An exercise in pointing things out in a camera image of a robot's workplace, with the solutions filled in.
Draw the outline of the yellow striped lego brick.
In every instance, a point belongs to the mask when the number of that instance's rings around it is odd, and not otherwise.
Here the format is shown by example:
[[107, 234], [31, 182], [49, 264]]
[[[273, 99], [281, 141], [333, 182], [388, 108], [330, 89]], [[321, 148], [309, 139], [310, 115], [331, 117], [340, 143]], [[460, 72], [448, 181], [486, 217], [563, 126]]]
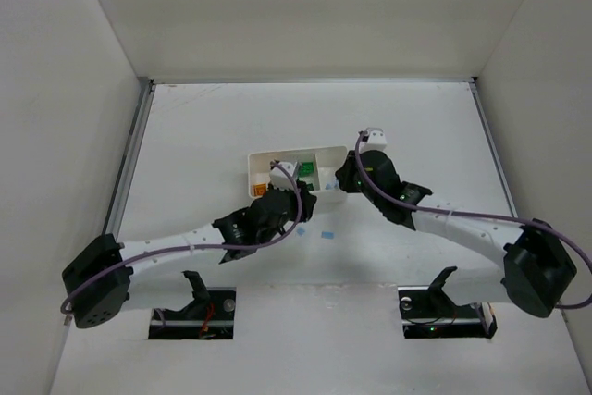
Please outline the yellow striped lego brick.
[[253, 185], [253, 195], [255, 197], [263, 196], [267, 192], [267, 185], [265, 183], [258, 183]]

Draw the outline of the green lego brick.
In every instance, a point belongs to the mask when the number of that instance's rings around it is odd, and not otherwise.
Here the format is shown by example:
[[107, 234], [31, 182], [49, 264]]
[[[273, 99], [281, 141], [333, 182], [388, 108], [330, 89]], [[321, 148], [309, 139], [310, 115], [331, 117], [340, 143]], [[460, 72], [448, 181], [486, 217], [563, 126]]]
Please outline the green lego brick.
[[313, 161], [303, 162], [301, 164], [301, 168], [299, 171], [300, 177], [304, 177], [304, 178], [311, 177], [314, 173], [315, 173], [315, 163]]

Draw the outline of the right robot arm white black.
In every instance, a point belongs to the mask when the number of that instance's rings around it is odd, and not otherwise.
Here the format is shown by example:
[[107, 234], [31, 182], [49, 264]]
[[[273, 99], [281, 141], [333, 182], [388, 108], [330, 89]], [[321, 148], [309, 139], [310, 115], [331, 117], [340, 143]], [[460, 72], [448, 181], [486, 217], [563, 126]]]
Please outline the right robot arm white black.
[[380, 151], [349, 151], [336, 178], [342, 191], [362, 194], [387, 221], [451, 241], [492, 263], [491, 268], [465, 271], [451, 265], [438, 275], [434, 287], [457, 305], [511, 302], [546, 318], [577, 273], [550, 226], [466, 217], [428, 188], [400, 180]]

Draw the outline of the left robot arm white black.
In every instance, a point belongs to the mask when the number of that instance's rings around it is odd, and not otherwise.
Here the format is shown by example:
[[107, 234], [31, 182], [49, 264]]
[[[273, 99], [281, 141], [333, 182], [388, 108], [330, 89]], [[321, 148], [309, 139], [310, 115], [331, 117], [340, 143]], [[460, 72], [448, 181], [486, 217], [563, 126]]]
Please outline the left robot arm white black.
[[294, 191], [270, 187], [249, 206], [209, 225], [147, 241], [94, 238], [62, 271], [67, 293], [60, 312], [79, 329], [93, 328], [123, 310], [136, 288], [169, 273], [186, 274], [221, 252], [219, 264], [237, 261], [283, 242], [311, 219], [317, 197], [301, 181]]

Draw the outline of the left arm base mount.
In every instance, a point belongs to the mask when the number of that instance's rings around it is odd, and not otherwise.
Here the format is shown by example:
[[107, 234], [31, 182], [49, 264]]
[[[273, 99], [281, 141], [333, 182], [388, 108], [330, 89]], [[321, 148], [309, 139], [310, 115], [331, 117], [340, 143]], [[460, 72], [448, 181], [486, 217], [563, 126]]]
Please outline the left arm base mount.
[[197, 271], [185, 271], [191, 299], [178, 310], [153, 309], [148, 340], [231, 340], [234, 338], [235, 288], [207, 287]]

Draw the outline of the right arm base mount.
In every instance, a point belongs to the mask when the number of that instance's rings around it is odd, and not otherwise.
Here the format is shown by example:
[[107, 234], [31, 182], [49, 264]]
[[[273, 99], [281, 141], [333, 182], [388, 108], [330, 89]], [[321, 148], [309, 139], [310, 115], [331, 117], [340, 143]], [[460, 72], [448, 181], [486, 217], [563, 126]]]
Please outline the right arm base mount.
[[429, 285], [398, 287], [405, 339], [492, 339], [498, 331], [490, 304], [457, 305], [443, 290], [456, 266], [444, 268]]

